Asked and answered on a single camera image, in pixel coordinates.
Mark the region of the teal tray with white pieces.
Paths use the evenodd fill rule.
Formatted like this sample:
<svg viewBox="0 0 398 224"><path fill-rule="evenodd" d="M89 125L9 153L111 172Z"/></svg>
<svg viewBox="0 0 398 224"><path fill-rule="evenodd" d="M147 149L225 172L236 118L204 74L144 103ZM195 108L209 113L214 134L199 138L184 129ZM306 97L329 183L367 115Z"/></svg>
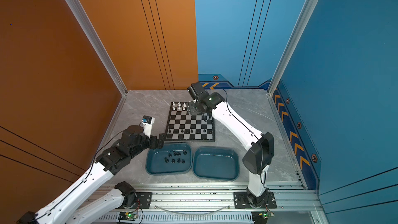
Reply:
<svg viewBox="0 0 398 224"><path fill-rule="evenodd" d="M239 156L232 149L200 147L194 154L192 169L199 178L234 181L239 177Z"/></svg>

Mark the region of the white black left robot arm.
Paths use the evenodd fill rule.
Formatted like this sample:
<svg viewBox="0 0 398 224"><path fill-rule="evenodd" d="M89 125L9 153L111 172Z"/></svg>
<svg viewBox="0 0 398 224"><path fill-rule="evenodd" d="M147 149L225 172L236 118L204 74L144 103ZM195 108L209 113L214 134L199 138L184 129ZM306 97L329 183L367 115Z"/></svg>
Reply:
<svg viewBox="0 0 398 224"><path fill-rule="evenodd" d="M147 123L131 125L120 139L94 158L89 169L55 200L37 212L26 212L19 224L66 224L92 222L116 207L138 207L136 190L129 183L118 183L109 195L85 206L81 205L105 182L114 177L131 160L146 149L161 149L167 134L151 135Z"/></svg>

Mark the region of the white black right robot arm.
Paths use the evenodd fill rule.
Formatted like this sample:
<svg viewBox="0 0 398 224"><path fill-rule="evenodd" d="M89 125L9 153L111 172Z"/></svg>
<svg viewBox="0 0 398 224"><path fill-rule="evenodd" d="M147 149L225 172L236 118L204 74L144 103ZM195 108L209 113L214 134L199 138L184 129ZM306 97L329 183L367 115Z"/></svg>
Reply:
<svg viewBox="0 0 398 224"><path fill-rule="evenodd" d="M209 114L234 134L245 148L243 165L249 171L246 190L247 202L252 208L270 207L271 191L266 186L269 166L275 154L274 137L251 126L228 103L228 98L217 92L207 92L200 82L191 84L187 91L192 97L188 103L191 115Z"/></svg>

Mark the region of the teal tray with black pieces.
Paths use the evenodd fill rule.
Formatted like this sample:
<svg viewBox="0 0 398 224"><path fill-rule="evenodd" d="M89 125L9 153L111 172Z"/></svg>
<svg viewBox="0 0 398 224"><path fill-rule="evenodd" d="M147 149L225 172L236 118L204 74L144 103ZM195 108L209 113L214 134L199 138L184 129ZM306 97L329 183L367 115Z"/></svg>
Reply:
<svg viewBox="0 0 398 224"><path fill-rule="evenodd" d="M173 152L180 152L181 156L174 156ZM165 163L165 158L169 159L169 163ZM185 163L177 163L177 159L185 160ZM172 174L184 174L190 171L192 168L192 150L191 146L187 143L170 143L165 144L162 149L150 149L147 154L146 160L146 171L150 175L161 176L161 175L172 175Z"/></svg>

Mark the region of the green circuit board left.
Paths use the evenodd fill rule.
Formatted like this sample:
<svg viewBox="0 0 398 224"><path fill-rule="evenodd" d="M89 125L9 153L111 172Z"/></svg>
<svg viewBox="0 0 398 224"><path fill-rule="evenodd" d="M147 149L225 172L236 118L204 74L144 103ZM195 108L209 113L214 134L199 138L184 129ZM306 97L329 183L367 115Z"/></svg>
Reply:
<svg viewBox="0 0 398 224"><path fill-rule="evenodd" d="M117 218L118 223L131 223L140 221L140 216L134 212L120 212Z"/></svg>

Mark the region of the circuit board right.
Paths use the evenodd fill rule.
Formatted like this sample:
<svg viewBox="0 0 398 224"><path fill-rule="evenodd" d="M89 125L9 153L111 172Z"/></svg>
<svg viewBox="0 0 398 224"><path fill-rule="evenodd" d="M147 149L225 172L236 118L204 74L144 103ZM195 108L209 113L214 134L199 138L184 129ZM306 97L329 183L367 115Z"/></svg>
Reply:
<svg viewBox="0 0 398 224"><path fill-rule="evenodd" d="M270 211L251 212L252 220L254 224L267 224L271 217L274 217L274 213Z"/></svg>

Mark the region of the black white chessboard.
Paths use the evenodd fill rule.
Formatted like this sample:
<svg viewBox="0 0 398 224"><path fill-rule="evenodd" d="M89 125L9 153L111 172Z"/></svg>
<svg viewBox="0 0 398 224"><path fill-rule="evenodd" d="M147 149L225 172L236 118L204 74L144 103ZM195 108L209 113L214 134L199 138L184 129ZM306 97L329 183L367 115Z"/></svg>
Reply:
<svg viewBox="0 0 398 224"><path fill-rule="evenodd" d="M209 114L191 115L188 102L172 102L165 132L169 142L214 142L215 121Z"/></svg>

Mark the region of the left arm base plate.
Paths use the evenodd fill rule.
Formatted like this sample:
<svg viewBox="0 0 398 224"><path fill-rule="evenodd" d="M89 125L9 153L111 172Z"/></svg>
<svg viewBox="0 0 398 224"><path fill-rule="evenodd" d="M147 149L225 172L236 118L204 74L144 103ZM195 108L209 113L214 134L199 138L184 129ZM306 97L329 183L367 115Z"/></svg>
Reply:
<svg viewBox="0 0 398 224"><path fill-rule="evenodd" d="M123 200L122 204L116 207L116 209L150 209L151 201L152 192L137 192L134 196L128 197L126 200Z"/></svg>

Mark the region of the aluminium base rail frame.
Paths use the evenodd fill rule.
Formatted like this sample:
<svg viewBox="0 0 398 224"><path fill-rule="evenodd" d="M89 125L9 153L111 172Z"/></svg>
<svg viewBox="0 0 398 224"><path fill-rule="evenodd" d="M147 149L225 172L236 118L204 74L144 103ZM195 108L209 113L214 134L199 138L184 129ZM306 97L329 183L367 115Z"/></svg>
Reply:
<svg viewBox="0 0 398 224"><path fill-rule="evenodd" d="M327 224L328 220L314 190L301 181L277 181L268 184L277 208L244 208L234 206L234 192L246 192L245 183L187 183L135 185L137 192L152 192L150 209L112 209L88 224L254 224L251 212L270 211L268 224ZM95 191L82 206L109 195L110 186ZM140 221L118 223L120 212L134 212ZM83 224L69 221L72 224Z"/></svg>

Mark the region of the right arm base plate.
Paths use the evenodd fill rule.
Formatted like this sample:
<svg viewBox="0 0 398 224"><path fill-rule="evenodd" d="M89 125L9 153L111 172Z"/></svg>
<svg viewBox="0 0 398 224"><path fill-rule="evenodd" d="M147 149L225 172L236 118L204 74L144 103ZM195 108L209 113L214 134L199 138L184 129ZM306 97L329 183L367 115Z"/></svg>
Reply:
<svg viewBox="0 0 398 224"><path fill-rule="evenodd" d="M266 190L260 197L249 192L234 192L234 206L237 209L244 208L267 208L276 209L277 203L274 193Z"/></svg>

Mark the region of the right aluminium corner post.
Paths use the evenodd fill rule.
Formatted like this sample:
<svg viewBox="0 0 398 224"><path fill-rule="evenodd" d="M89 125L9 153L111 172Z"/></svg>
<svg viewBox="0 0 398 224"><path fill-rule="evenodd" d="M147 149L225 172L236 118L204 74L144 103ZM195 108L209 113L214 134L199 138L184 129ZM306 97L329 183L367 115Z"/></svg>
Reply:
<svg viewBox="0 0 398 224"><path fill-rule="evenodd" d="M276 90L282 78L282 75L284 74L286 67L301 39L301 36L318 4L318 1L319 0L305 0L304 5L301 9L301 12L293 28L293 31L284 49L284 52L276 67L271 83L269 84L269 87L267 89L267 93L269 96L272 96L274 91Z"/></svg>

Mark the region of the aluminium corner post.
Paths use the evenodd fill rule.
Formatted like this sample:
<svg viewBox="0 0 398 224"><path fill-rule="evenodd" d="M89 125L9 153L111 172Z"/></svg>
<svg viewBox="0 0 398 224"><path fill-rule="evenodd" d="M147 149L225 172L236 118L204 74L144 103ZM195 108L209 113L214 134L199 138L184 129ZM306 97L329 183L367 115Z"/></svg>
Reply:
<svg viewBox="0 0 398 224"><path fill-rule="evenodd" d="M91 20L89 19L86 11L80 0L65 0L69 9L72 11L74 17L78 21L80 27L85 33L87 39L95 50L96 54L100 58L107 72L109 73L114 84L118 88L122 96L127 95L127 88L118 73L114 63L112 62L105 46L103 45L99 35L97 34Z"/></svg>
<svg viewBox="0 0 398 224"><path fill-rule="evenodd" d="M269 96L272 96L274 91L276 90L282 78L282 75L284 74L286 67L301 39L301 36L318 4L318 1L319 0L305 0L304 5L301 9L301 12L293 28L293 31L284 49L284 52L276 67L271 83L269 84L269 87L267 89L267 93Z"/></svg>

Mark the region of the left aluminium corner post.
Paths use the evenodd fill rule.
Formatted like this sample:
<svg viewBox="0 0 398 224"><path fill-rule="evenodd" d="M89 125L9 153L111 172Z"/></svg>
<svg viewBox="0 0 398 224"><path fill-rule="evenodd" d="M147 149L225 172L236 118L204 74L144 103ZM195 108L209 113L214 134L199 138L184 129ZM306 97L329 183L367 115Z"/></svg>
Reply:
<svg viewBox="0 0 398 224"><path fill-rule="evenodd" d="M114 84L118 88L122 96L127 95L127 88L118 73L114 63L112 62L105 46L103 45L99 35L97 34L91 20L89 19L86 11L80 0L65 0L69 9L72 11L74 17L78 21L80 27L85 33L87 39L95 50L96 54L100 58L107 72L109 73Z"/></svg>

